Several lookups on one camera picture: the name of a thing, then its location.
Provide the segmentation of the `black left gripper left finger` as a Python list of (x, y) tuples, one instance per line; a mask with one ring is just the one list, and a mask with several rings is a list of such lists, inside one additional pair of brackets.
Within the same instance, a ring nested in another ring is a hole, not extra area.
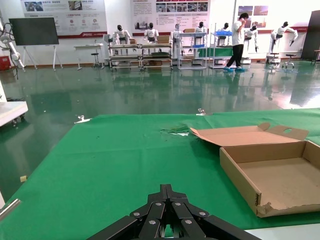
[(160, 235), (166, 201), (167, 185), (161, 184), (159, 192), (148, 195), (145, 205), (90, 236), (89, 239), (134, 240), (147, 235), (157, 238)]

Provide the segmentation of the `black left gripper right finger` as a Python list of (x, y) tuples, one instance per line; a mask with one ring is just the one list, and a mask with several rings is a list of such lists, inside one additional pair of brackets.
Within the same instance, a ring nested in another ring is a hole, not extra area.
[(166, 199), (171, 203), (174, 224), (179, 225), (180, 233), (193, 240), (257, 240), (258, 237), (243, 229), (209, 214), (191, 204), (184, 193), (173, 191), (166, 185)]

